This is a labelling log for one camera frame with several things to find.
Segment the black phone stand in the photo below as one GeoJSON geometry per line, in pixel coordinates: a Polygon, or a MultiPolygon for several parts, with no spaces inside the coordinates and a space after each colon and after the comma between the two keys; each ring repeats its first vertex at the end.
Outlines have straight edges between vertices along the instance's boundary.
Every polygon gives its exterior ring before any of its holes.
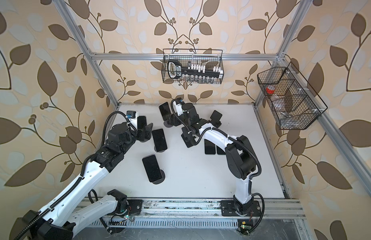
{"type": "Polygon", "coordinates": [[[209,140],[204,139],[205,154],[206,155],[215,155],[216,154],[216,145],[209,140]]]}
{"type": "Polygon", "coordinates": [[[216,146],[216,153],[217,153],[217,155],[225,155],[226,154],[225,151],[218,146],[216,146]]]}

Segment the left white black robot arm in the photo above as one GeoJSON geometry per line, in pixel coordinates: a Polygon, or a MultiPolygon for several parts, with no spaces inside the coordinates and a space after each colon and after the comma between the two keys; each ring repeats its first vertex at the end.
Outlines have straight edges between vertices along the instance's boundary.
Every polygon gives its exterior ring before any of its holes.
{"type": "Polygon", "coordinates": [[[103,220],[106,215],[119,217],[123,222],[134,221],[132,212],[137,208],[132,207],[127,196],[116,189],[76,210],[84,197],[92,198],[93,188],[115,169],[136,141],[144,143],[151,139],[153,124],[144,122],[136,111],[127,111],[126,114],[115,111],[108,116],[106,123],[117,114],[122,115],[125,121],[109,131],[103,130],[102,146],[84,160],[79,175],[57,197],[39,211],[29,211],[16,219],[12,240],[71,240],[97,220],[112,233],[103,220]]]}

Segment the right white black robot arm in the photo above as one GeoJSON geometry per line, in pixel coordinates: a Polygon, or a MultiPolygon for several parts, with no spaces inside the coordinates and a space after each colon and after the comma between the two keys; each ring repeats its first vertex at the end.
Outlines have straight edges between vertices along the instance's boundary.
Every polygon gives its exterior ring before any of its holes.
{"type": "Polygon", "coordinates": [[[174,99],[170,105],[168,117],[173,126],[182,125],[181,137],[190,148],[197,146],[201,140],[207,140],[224,151],[230,172],[237,178],[236,191],[233,196],[234,209],[240,216],[248,215],[254,203],[252,179],[260,176],[262,167],[256,153],[245,136],[235,137],[220,130],[222,114],[213,111],[209,120],[199,117],[192,103],[185,103],[181,98],[174,99]]]}

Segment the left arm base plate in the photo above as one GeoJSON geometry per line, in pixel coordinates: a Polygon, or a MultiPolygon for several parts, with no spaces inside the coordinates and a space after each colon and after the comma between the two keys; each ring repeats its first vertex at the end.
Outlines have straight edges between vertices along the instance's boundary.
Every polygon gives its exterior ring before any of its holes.
{"type": "Polygon", "coordinates": [[[143,200],[126,199],[118,201],[116,209],[111,212],[110,216],[124,217],[127,215],[138,215],[142,210],[143,200]]]}

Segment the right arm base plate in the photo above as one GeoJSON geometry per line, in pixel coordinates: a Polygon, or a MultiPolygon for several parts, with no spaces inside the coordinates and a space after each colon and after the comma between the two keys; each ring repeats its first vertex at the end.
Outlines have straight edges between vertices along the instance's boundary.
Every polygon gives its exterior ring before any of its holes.
{"type": "Polygon", "coordinates": [[[233,200],[220,201],[220,209],[223,217],[259,217],[261,215],[261,206],[259,201],[248,202],[245,211],[239,210],[233,200]]]}

